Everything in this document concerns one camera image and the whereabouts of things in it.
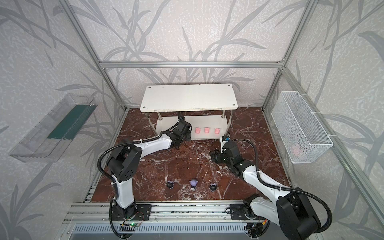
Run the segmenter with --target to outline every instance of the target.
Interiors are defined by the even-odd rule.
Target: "black round object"
[[[173,183],[171,183],[171,182],[167,182],[167,187],[168,187],[168,188],[173,188]]]
[[[211,185],[211,186],[209,186],[209,189],[210,189],[211,191],[216,191],[217,186],[216,186],[216,185]]]

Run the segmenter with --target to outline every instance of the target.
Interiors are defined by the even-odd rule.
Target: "shelf top panel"
[[[142,113],[237,109],[232,84],[147,86]]]

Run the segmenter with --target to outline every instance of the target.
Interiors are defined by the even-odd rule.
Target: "white shelf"
[[[191,140],[219,139],[224,136],[228,127],[227,117],[221,118],[221,115],[204,115],[204,116],[185,116],[185,120],[192,125]],[[163,117],[157,120],[156,132],[167,130],[177,122],[177,116]],[[195,128],[201,129],[200,134],[195,133]],[[209,127],[209,133],[204,133],[204,128]],[[220,128],[220,133],[215,134],[215,128]]]
[[[237,109],[232,84],[147,86],[142,113]]]

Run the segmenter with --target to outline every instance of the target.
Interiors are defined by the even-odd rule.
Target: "lower shelf board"
[[[157,120],[156,132],[167,130],[172,127],[178,118],[177,116],[163,117]],[[221,115],[204,115],[204,116],[185,116],[185,120],[192,125],[191,140],[207,140],[219,139],[225,135],[228,127],[227,117],[222,118]],[[197,134],[195,129],[199,127],[200,133]],[[204,128],[209,127],[209,133],[204,132]],[[215,128],[220,128],[220,133],[215,134]]]

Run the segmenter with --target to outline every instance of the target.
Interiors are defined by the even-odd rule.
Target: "wallpaper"
[[[0,238],[50,240],[83,200],[123,114],[62,13],[49,0],[0,1]],[[9,151],[67,94],[98,105],[58,162]]]
[[[280,78],[265,108],[265,115],[271,134],[277,140],[275,144],[292,186],[300,187],[318,196],[332,210],[332,224],[321,233],[323,238],[327,240],[384,239],[384,229],[331,149],[313,163],[292,164],[271,116],[281,91],[292,91],[284,77]],[[316,201],[310,200],[321,223],[324,224],[327,218],[324,208]]]
[[[384,1],[317,5],[289,62],[384,197]]]
[[[102,61],[279,61],[307,0],[70,0]],[[231,83],[240,106],[261,106],[276,69],[109,69],[127,106],[145,86]]]

